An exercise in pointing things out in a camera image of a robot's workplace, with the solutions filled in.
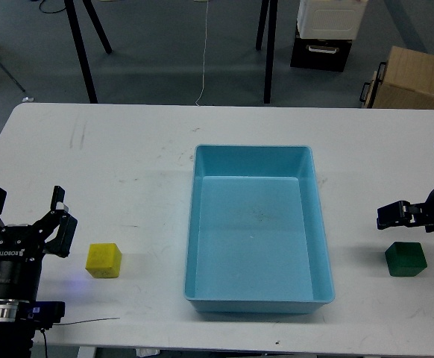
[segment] floor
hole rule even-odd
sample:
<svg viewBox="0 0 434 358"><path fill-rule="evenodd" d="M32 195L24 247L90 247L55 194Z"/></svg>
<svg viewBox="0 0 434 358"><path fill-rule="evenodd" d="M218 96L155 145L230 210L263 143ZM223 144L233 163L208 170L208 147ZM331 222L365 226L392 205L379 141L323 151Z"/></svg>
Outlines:
<svg viewBox="0 0 434 358"><path fill-rule="evenodd" d="M279 1L270 106L360 107L363 83L393 45L434 53L434 0L370 0L343 72L291 68L298 3ZM39 4L0 1L0 61L27 91L21 92L0 69L0 132L26 95L38 102L88 102L66 13L45 14ZM262 51L254 48L260 1L93 4L112 54L104 52L84 6L76 1L101 103L196 105L203 86L207 14L205 81L198 104L264 105L266 46ZM63 0L42 5L48 12L61 8ZM77 348L49 350L49 356L57 358L76 357L78 352ZM34 348L33 357L44 357L43 347ZM134 352L104 349L97 357L134 357Z"/></svg>

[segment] white table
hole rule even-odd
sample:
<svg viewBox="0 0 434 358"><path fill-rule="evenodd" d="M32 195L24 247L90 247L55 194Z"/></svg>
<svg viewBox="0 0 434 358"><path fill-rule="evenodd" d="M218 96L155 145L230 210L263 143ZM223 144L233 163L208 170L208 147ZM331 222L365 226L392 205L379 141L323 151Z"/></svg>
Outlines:
<svg viewBox="0 0 434 358"><path fill-rule="evenodd" d="M201 143L312 148L334 302L311 315L194 311L183 273ZM65 301L63 322L120 317L54 327L52 344L434 356L434 233L376 229L378 207L434 188L433 143L425 110L22 104L0 136L1 217L36 221L61 185L78 229L68 258L43 260L38 299ZM428 268L391 277L394 241L421 242ZM119 278L84 270L92 242L119 246Z"/></svg>

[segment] black storage box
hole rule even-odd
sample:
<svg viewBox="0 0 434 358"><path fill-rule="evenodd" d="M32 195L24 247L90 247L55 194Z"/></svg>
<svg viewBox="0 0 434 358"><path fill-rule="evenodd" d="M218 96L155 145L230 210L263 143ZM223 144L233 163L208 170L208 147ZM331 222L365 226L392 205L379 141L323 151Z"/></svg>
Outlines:
<svg viewBox="0 0 434 358"><path fill-rule="evenodd" d="M343 72L352 43L351 40L302 39L297 30L290 66Z"/></svg>

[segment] wire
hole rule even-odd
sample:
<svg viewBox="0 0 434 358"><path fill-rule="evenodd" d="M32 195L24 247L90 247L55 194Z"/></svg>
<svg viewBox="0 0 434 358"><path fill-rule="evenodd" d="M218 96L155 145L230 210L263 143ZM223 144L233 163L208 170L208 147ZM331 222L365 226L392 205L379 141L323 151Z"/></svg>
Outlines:
<svg viewBox="0 0 434 358"><path fill-rule="evenodd" d="M203 55L203 62L202 62L202 90L201 94L199 95L199 98L195 101L195 105L200 107L199 101L202 98L202 95L204 94L204 88L205 88L205 52L207 50L207 18L209 15L209 0L207 0L207 7L205 9L205 41L204 41L204 55Z"/></svg>
<svg viewBox="0 0 434 358"><path fill-rule="evenodd" d="M87 323L87 322L95 322L95 321L107 321L109 319L121 319L121 317L88 319L86 321L77 321L77 322L69 322L69 323L55 323L53 325L54 326L68 326L70 324Z"/></svg>
<svg viewBox="0 0 434 358"><path fill-rule="evenodd" d="M40 2L40 6L38 6L38 9L40 9L40 11L42 12L42 13L60 13L60 12L62 12L62 11L64 11L64 10L66 10L66 6L63 8L63 9L61 9L61 10L57 10L57 11L44 11L41 7L42 7L42 5L45 3L45 1L46 0L42 0L41 2Z"/></svg>
<svg viewBox="0 0 434 358"><path fill-rule="evenodd" d="M46 343L45 328L42 328L40 332L43 335L43 339L45 340L45 358L48 358L48 344Z"/></svg>

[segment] blue tray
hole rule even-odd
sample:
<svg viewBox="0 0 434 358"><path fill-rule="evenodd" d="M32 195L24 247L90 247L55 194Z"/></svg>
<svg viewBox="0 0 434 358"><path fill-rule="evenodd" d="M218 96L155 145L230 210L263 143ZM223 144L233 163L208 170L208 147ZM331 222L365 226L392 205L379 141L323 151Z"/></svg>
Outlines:
<svg viewBox="0 0 434 358"><path fill-rule="evenodd" d="M310 313L334 299L309 147L196 148L184 293L202 312Z"/></svg>

